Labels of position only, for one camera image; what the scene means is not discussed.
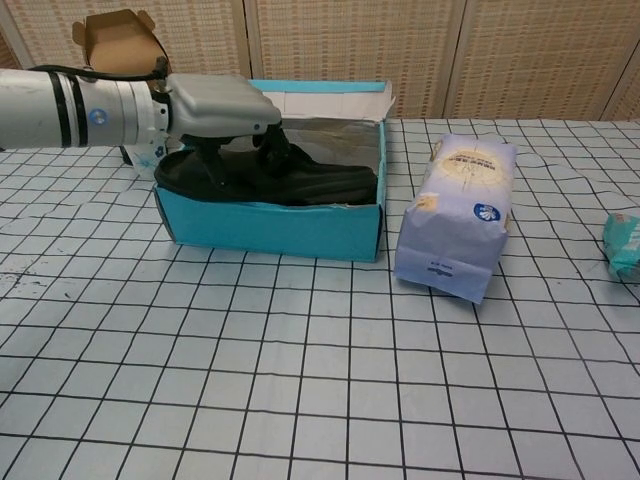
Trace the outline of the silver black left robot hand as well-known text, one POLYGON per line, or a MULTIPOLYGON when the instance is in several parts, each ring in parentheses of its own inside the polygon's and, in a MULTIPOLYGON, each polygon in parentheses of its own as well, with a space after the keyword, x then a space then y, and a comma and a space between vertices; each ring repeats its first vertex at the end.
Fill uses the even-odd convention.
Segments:
POLYGON ((271 172, 290 157, 291 144, 280 110, 242 76, 178 74, 167 77, 168 133, 194 149, 212 183, 223 187, 227 172, 222 146, 240 137, 259 137, 262 164, 271 172))

